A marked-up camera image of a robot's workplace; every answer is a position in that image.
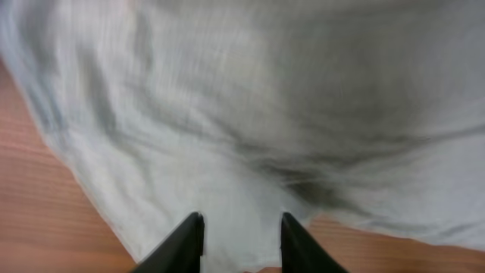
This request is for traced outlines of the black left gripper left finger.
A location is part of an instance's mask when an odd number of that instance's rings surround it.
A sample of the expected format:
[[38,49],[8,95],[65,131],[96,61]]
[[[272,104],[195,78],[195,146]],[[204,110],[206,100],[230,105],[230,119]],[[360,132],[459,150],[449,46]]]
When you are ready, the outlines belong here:
[[204,236],[203,215],[190,213],[131,273],[200,273]]

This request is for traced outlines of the light blue t-shirt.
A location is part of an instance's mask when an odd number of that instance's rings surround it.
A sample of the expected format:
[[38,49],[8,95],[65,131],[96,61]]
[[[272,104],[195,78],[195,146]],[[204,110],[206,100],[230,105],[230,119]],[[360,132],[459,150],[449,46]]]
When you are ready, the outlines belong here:
[[3,1],[1,55],[137,262],[193,211],[215,272],[284,211],[484,248],[482,1]]

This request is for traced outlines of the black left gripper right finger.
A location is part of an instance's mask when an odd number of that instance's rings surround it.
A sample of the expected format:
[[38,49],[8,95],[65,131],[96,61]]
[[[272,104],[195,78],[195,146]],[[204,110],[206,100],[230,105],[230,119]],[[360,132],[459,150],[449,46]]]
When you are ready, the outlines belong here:
[[280,224],[282,273],[348,273],[289,213]]

